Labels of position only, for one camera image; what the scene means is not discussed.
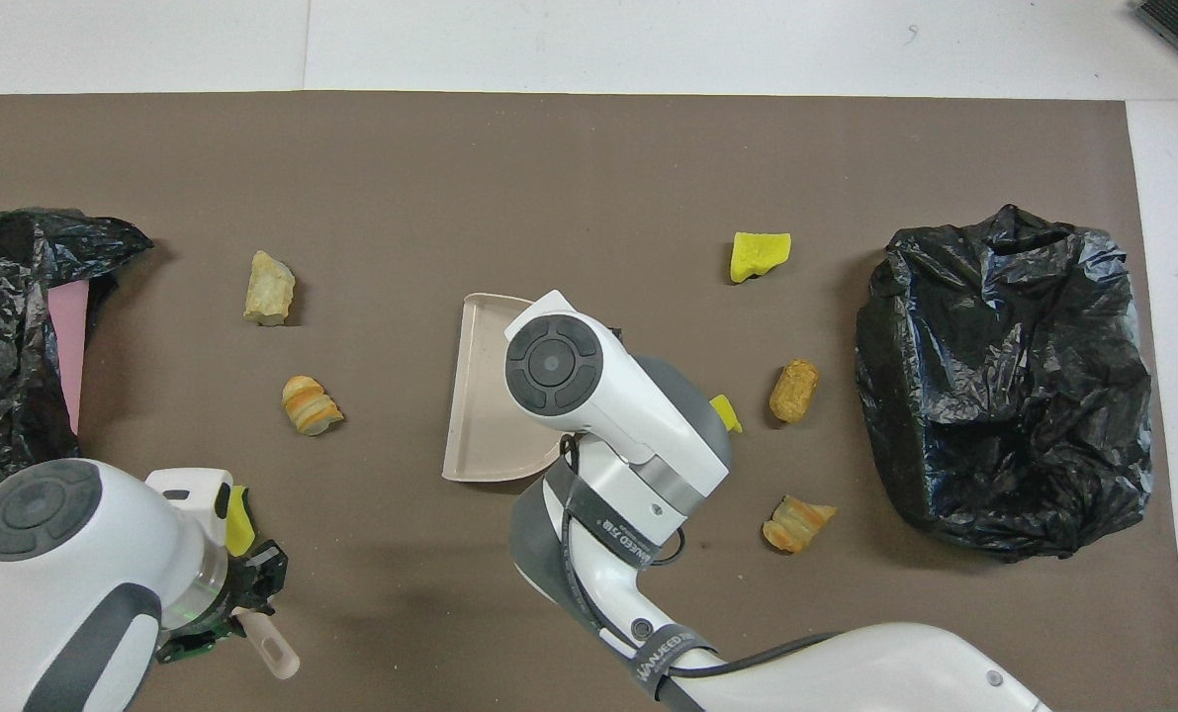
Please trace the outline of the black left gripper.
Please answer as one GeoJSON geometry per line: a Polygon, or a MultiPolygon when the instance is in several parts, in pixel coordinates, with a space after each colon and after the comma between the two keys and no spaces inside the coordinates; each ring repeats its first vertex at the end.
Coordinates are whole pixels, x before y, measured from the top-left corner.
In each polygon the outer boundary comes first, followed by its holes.
{"type": "Polygon", "coordinates": [[[164,604],[158,661],[183,662],[211,652],[234,635],[232,617],[244,596],[252,605],[271,604],[287,573],[289,556],[274,540],[258,543],[246,556],[204,555],[186,589],[164,604]]]}

